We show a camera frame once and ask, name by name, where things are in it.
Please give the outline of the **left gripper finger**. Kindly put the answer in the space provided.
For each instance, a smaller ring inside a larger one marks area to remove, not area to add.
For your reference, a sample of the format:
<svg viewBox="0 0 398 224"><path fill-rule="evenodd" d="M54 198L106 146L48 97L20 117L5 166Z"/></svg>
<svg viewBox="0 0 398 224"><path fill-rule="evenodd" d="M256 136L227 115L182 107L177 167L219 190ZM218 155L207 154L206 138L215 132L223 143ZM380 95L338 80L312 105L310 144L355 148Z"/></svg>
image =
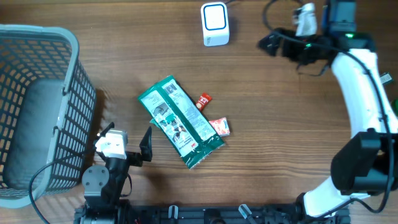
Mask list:
<svg viewBox="0 0 398 224"><path fill-rule="evenodd" d="M97 134L98 137L105 137L108 131L114 128L114 123L110 122L107 127L105 127L100 133Z"/></svg>
<svg viewBox="0 0 398 224"><path fill-rule="evenodd" d="M151 161L153 152L152 152L152 128L149 126L142 141L139 144L141 149L141 156L143 161Z"/></svg>

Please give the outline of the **light green wipes packet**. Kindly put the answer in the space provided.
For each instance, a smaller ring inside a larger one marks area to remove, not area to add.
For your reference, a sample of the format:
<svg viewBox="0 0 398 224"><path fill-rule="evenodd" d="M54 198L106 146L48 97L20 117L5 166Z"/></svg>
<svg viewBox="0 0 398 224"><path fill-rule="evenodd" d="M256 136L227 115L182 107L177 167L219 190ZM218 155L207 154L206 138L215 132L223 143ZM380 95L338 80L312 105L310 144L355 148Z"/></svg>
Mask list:
<svg viewBox="0 0 398 224"><path fill-rule="evenodd" d="M158 125L157 121L156 121L154 118L152 118L152 119L150 120L150 123L152 123L152 124L154 124L156 127L160 128L160 126Z"/></svg>

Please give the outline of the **long green white package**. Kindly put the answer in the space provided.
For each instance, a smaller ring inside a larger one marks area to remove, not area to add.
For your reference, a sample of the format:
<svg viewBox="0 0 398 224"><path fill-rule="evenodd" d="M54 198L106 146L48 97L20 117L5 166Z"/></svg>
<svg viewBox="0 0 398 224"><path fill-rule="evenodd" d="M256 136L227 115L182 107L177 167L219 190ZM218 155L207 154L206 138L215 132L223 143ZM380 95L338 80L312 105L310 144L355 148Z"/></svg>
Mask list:
<svg viewBox="0 0 398 224"><path fill-rule="evenodd" d="M221 136L173 76L152 85L138 100L189 169L224 146Z"/></svg>

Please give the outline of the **red white packet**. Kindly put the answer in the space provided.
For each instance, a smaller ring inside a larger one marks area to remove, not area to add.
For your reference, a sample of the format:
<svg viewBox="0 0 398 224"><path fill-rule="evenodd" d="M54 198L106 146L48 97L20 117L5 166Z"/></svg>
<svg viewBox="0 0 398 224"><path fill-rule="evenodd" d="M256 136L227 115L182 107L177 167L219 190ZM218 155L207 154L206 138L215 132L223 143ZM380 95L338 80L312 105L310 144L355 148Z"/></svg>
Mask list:
<svg viewBox="0 0 398 224"><path fill-rule="evenodd" d="M212 99L213 98L209 94L204 92L201 94L199 100L196 102L195 105L199 111L203 111L206 105L208 105Z"/></svg>

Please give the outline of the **red white tissue pack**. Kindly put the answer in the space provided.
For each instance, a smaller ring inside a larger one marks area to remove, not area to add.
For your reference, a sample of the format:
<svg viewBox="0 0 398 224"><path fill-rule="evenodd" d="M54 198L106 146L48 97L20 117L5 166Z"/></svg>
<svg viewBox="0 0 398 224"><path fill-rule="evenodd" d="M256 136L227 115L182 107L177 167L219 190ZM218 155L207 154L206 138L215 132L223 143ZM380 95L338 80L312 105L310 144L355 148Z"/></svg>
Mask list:
<svg viewBox="0 0 398 224"><path fill-rule="evenodd" d="M209 123L221 137L230 135L231 132L228 126L228 121L225 117L216 120L210 120Z"/></svg>

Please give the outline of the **small green white box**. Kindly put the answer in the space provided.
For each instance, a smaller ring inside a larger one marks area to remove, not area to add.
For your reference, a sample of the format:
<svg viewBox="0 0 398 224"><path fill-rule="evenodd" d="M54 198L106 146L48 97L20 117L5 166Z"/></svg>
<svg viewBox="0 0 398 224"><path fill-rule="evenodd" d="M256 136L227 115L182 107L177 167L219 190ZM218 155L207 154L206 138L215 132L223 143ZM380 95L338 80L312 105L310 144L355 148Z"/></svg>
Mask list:
<svg viewBox="0 0 398 224"><path fill-rule="evenodd" d="M391 76L391 74L390 74L389 72L383 73L383 74L380 76L380 80L381 80L381 83L382 83L383 85L388 85L389 83L392 83L392 82L394 81L393 78L392 78L392 76Z"/></svg>

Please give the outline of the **green lid jar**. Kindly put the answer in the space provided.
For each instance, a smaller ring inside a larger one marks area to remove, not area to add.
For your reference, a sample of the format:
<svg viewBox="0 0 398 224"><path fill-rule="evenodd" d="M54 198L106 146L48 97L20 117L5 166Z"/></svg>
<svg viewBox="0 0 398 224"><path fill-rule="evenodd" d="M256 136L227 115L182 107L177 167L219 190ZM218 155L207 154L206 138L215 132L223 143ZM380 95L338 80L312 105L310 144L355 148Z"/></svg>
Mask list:
<svg viewBox="0 0 398 224"><path fill-rule="evenodd" d="M398 116L398 99L391 102L391 108L396 116Z"/></svg>

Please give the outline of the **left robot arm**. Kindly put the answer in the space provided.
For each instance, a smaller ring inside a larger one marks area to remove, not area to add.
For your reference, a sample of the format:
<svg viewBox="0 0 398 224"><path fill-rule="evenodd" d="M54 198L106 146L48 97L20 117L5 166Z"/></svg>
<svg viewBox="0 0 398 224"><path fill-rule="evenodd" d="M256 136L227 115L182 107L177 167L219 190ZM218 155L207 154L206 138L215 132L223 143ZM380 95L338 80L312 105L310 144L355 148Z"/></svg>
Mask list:
<svg viewBox="0 0 398 224"><path fill-rule="evenodd" d="M127 144L127 132L116 130L114 123L97 134L94 149L105 165L93 165L83 173L85 204L75 210L74 223L142 222L126 198L129 194L122 191L126 180L132 182L129 168L152 160L152 128L147 129L139 143L140 152L127 151Z"/></svg>

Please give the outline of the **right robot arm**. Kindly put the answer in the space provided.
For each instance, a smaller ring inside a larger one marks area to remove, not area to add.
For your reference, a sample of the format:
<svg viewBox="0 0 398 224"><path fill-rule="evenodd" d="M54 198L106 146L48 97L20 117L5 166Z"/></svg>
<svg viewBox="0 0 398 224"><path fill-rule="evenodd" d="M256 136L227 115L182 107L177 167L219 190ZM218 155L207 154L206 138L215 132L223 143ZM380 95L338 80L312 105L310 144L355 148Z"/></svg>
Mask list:
<svg viewBox="0 0 398 224"><path fill-rule="evenodd" d="M351 138L334 156L330 176L302 193L293 204L275 206L292 223L341 221L351 203L381 196L375 213L384 210L397 189L397 116L384 90L372 37L357 32L355 1L329 0L322 23L315 6L301 3L294 11L295 30L270 28L258 43L271 56L280 52L299 67L325 61L337 79L351 127Z"/></svg>

